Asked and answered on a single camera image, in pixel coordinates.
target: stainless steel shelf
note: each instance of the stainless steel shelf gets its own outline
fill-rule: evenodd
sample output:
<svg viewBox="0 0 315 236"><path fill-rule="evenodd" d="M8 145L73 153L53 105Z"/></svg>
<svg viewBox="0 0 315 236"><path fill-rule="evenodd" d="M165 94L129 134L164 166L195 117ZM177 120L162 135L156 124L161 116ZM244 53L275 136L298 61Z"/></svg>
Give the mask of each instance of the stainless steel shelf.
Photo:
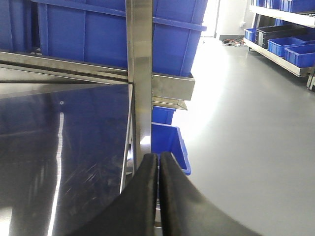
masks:
<svg viewBox="0 0 315 236"><path fill-rule="evenodd" d="M289 21L292 23L296 23L303 26L308 26L311 28L315 28L315 17L306 16L306 13L292 13L292 12L286 12L286 11L279 11L274 9L268 9L265 7L260 6L250 6L250 10L253 13L269 16L285 21Z"/></svg>
<svg viewBox="0 0 315 236"><path fill-rule="evenodd" d="M304 77L304 76L308 76L311 71L312 71L312 67L309 68L299 68L293 64L291 64L290 62L286 61L285 59L269 52L268 50L258 46L257 44L247 40L244 38L244 43L249 46L250 48L254 49L255 51L259 52L260 54L262 54L263 56L265 56L266 58L272 60L273 62L275 62L276 64L278 64L279 66L283 67L284 69L290 71L292 74L298 76L298 77Z"/></svg>
<svg viewBox="0 0 315 236"><path fill-rule="evenodd" d="M0 52L0 83L128 83L128 71L80 61ZM152 96L189 101L195 79L154 73Z"/></svg>

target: epoxy floor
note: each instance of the epoxy floor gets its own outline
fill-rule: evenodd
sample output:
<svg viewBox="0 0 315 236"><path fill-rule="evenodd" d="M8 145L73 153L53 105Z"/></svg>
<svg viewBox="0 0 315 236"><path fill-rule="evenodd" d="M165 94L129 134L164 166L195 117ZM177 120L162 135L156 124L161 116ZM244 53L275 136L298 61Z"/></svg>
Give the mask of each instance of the epoxy floor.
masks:
<svg viewBox="0 0 315 236"><path fill-rule="evenodd" d="M315 92L247 47L201 41L177 111L193 184L264 236L315 235Z"/></svg>

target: blue plastic crate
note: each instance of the blue plastic crate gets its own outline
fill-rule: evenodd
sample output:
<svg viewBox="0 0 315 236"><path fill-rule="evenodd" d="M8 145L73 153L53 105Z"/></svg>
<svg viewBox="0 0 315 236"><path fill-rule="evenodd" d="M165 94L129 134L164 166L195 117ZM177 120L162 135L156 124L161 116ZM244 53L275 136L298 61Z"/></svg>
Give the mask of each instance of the blue plastic crate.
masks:
<svg viewBox="0 0 315 236"><path fill-rule="evenodd" d="M208 0L156 0L153 15L174 21L201 24Z"/></svg>
<svg viewBox="0 0 315 236"><path fill-rule="evenodd" d="M34 1L43 55L127 68L124 11L68 0ZM205 29L154 17L153 71L189 76Z"/></svg>
<svg viewBox="0 0 315 236"><path fill-rule="evenodd" d="M245 39L248 39L251 42L255 42L255 37L256 37L256 28L245 30Z"/></svg>
<svg viewBox="0 0 315 236"><path fill-rule="evenodd" d="M313 67L315 64L315 44L286 48L285 59L300 68Z"/></svg>
<svg viewBox="0 0 315 236"><path fill-rule="evenodd" d="M171 124L176 109L166 107L153 107L152 122L161 124Z"/></svg>
<svg viewBox="0 0 315 236"><path fill-rule="evenodd" d="M67 0L67 1L79 2L93 6L102 6L120 11L126 10L126 0Z"/></svg>
<svg viewBox="0 0 315 236"><path fill-rule="evenodd" d="M315 44L315 33L299 35L295 36L295 38L302 40L303 42L305 42L305 44Z"/></svg>
<svg viewBox="0 0 315 236"><path fill-rule="evenodd" d="M0 0L0 49L10 52L32 49L30 1Z"/></svg>
<svg viewBox="0 0 315 236"><path fill-rule="evenodd" d="M295 37L269 39L268 51L279 57L284 57L285 48L300 45L305 45L305 42Z"/></svg>
<svg viewBox="0 0 315 236"><path fill-rule="evenodd" d="M265 0L264 7L270 9L279 9L281 0Z"/></svg>
<svg viewBox="0 0 315 236"><path fill-rule="evenodd" d="M288 11L288 12L314 11L315 1L314 0L281 0L280 10Z"/></svg>
<svg viewBox="0 0 315 236"><path fill-rule="evenodd" d="M280 20L280 19L275 19L275 26L284 26L290 24L288 21Z"/></svg>
<svg viewBox="0 0 315 236"><path fill-rule="evenodd" d="M151 140L153 153L161 154L164 151L173 153L183 172L187 176L191 174L188 153L178 127L152 123Z"/></svg>
<svg viewBox="0 0 315 236"><path fill-rule="evenodd" d="M125 0L69 0L125 11ZM174 21L201 24L208 0L155 0L153 16Z"/></svg>
<svg viewBox="0 0 315 236"><path fill-rule="evenodd" d="M265 0L252 0L253 6L264 6Z"/></svg>

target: metal shelving rack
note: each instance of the metal shelving rack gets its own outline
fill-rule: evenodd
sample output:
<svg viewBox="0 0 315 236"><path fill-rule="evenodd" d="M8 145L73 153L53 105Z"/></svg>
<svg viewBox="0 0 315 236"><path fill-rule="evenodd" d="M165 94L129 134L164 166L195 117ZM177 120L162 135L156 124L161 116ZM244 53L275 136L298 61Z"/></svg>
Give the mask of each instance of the metal shelving rack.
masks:
<svg viewBox="0 0 315 236"><path fill-rule="evenodd" d="M261 16L268 16L272 18L277 18L280 20L285 20L288 22L300 24L303 26L315 28L315 18L311 16L307 16L309 12L303 12L303 13L291 13L291 12L285 12L280 10L274 10L274 9L268 9L265 7L260 6L250 6L250 11L255 13L252 27L258 27L259 21ZM295 66L294 64L291 64L290 62L284 60L283 58L269 52L268 50L258 46L257 44L244 39L244 43L248 45L249 48L254 49L255 51L259 52L263 56L267 57L268 59L272 60L276 64L280 65L284 69L290 71L292 74L298 77L305 77L305 76L311 76L313 67L309 68L299 68Z"/></svg>
<svg viewBox="0 0 315 236"><path fill-rule="evenodd" d="M128 70L35 54L0 52L0 83L102 83L133 85L134 164L151 152L152 105L186 109L195 80L152 73L152 0L127 0Z"/></svg>

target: black rubber pad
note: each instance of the black rubber pad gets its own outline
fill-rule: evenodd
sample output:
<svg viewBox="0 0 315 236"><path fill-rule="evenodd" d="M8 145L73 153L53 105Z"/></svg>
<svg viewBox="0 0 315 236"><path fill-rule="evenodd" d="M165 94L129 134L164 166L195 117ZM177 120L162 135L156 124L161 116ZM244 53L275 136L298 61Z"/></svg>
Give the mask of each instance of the black rubber pad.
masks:
<svg viewBox="0 0 315 236"><path fill-rule="evenodd" d="M160 157L159 197L163 236L259 236L209 202L169 152Z"/></svg>

